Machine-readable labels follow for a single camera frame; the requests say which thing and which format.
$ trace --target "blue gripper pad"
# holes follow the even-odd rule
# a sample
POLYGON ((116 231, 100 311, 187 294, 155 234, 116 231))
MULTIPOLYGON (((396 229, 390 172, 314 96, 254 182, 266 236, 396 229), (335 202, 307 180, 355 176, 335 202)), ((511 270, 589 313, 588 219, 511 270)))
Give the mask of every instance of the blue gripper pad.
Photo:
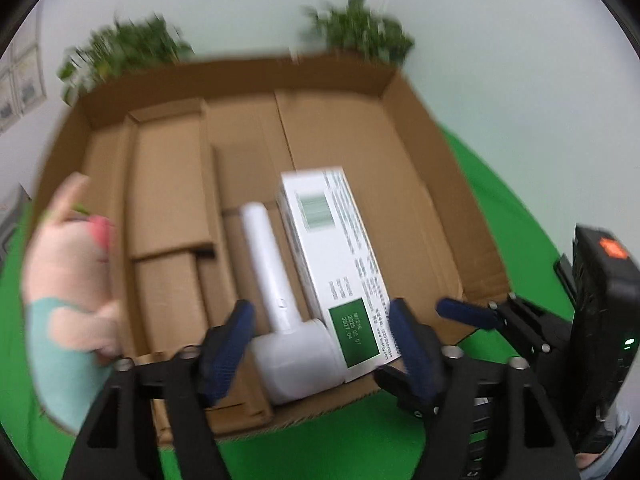
POLYGON ((402 299, 389 306, 389 326, 402 355, 412 393, 430 404, 446 389, 440 349, 442 343, 433 328, 416 321, 402 299))
POLYGON ((224 325, 207 332, 201 346, 200 374, 211 406, 226 397, 244 348, 254 335, 255 308, 244 300, 236 303, 224 325))
POLYGON ((500 327, 500 320, 493 310, 451 298, 442 298, 436 304, 436 312, 440 317, 484 330, 494 330, 500 327))

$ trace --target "barcode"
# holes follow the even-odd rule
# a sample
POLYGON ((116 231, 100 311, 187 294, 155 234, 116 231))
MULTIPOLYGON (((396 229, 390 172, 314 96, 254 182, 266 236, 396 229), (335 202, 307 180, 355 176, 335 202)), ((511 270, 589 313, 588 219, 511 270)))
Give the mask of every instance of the barcode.
POLYGON ((300 211, 305 220, 306 229, 318 229, 321 227, 334 227, 334 217, 326 201, 324 193, 318 195, 298 196, 300 211))

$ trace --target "orange logo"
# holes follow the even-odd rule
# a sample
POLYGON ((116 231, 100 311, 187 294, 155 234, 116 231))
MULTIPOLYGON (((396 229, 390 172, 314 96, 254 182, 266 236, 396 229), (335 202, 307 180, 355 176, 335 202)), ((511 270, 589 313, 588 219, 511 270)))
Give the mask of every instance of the orange logo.
POLYGON ((625 248, 620 245, 620 242, 617 240, 612 240, 610 238, 601 238, 600 246, 611 258, 626 260, 629 257, 629 254, 625 251, 625 248))

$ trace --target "plush toy's blue clothing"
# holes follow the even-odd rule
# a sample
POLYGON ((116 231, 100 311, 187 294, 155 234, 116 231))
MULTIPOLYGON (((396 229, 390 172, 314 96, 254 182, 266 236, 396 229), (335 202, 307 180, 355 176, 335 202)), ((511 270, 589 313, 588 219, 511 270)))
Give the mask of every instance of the plush toy's blue clothing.
POLYGON ((27 350, 44 409, 60 425, 77 433, 111 367, 98 366, 93 352, 67 350, 49 338, 51 313, 60 306, 75 308, 56 298, 43 298, 28 307, 27 350))

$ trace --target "plush toy ear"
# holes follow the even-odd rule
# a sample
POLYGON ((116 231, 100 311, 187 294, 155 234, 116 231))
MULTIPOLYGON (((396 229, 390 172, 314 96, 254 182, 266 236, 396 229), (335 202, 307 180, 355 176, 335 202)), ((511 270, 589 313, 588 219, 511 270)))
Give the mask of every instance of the plush toy ear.
POLYGON ((44 222, 60 224, 68 219, 88 184, 89 177, 82 173, 69 175, 53 195, 44 222))

